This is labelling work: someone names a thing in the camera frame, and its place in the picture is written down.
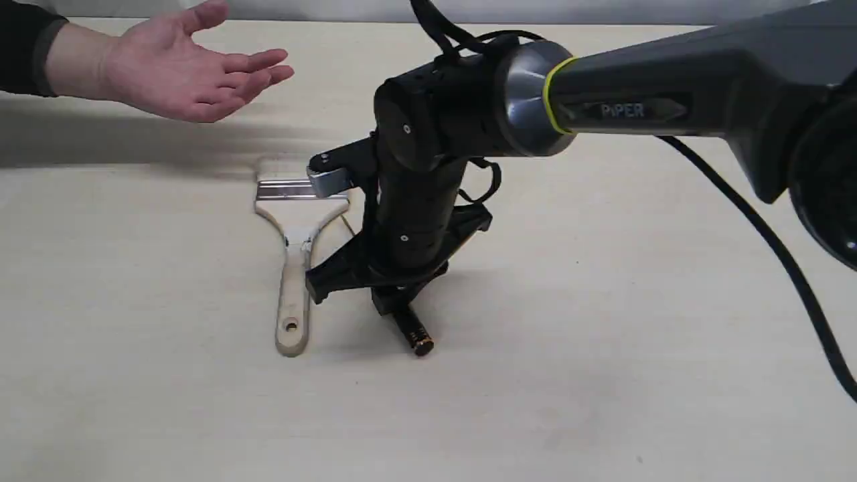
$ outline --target yellow ring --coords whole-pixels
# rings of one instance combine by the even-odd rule
[[[574,134],[571,130],[565,130],[560,127],[560,124],[556,122],[556,115],[554,114],[554,108],[550,105],[550,83],[554,80],[554,74],[556,74],[560,69],[565,67],[571,62],[577,60],[577,57],[569,57],[566,60],[558,63],[556,67],[553,67],[550,72],[548,72],[548,76],[544,80],[544,87],[542,87],[542,100],[544,101],[544,108],[548,112],[548,119],[550,120],[550,125],[554,127],[554,130],[559,132],[560,134]]]

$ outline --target black cable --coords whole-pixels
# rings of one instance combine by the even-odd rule
[[[756,228],[759,234],[762,235],[765,242],[780,259],[782,266],[786,269],[788,276],[792,279],[794,287],[797,289],[800,299],[806,307],[806,314],[815,328],[815,333],[818,335],[818,340],[821,342],[821,347],[824,349],[824,354],[827,355],[827,362],[836,376],[836,380],[842,385],[842,388],[848,393],[854,401],[857,401],[857,382],[851,375],[848,365],[845,363],[845,358],[842,357],[842,352],[839,350],[839,345],[836,343],[836,337],[830,330],[830,325],[827,322],[827,317],[821,309],[821,304],[812,292],[809,282],[800,270],[797,261],[794,260],[791,253],[788,252],[785,244],[774,233],[768,223],[764,222],[750,204],[741,197],[732,187],[725,181],[715,170],[706,163],[699,154],[693,152],[686,144],[672,136],[658,136],[658,139],[666,142],[675,150],[687,157],[694,166],[696,166],[719,190],[722,192],[746,217],[747,220]]]

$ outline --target table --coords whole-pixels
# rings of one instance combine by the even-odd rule
[[[688,29],[531,28],[577,55]],[[651,138],[580,136],[553,159],[504,161],[491,231],[415,303],[438,343],[427,358],[365,291],[314,308],[308,351],[280,357],[282,246],[253,212],[249,166],[362,138],[375,87],[436,50],[404,24],[230,21],[199,40],[283,46],[297,75],[206,126],[0,98],[1,480],[857,475],[857,407],[785,272]],[[723,142],[689,143],[752,197]],[[854,274],[788,199],[754,204],[857,363]],[[321,258],[339,242],[325,235]]]

